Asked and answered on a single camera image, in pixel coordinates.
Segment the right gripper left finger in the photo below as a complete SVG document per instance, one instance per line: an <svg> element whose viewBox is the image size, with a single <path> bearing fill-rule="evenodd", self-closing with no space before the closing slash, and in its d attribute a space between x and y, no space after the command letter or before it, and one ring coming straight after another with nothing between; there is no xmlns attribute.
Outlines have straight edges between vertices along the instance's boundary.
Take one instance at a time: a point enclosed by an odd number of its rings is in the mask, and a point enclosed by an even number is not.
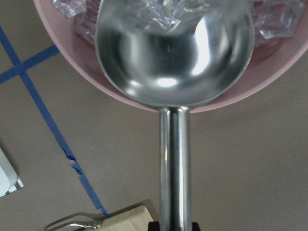
<svg viewBox="0 0 308 231"><path fill-rule="evenodd" d="M159 221L151 221L148 223L148 231L160 231Z"/></svg>

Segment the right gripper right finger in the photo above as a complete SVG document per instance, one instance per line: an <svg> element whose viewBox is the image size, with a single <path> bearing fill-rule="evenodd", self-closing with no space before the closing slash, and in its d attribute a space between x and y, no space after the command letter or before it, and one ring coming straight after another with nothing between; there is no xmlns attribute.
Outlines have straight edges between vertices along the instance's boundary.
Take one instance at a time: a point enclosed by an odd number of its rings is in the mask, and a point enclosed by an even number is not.
<svg viewBox="0 0 308 231"><path fill-rule="evenodd" d="M192 231L200 231L200 227L197 222L192 223Z"/></svg>

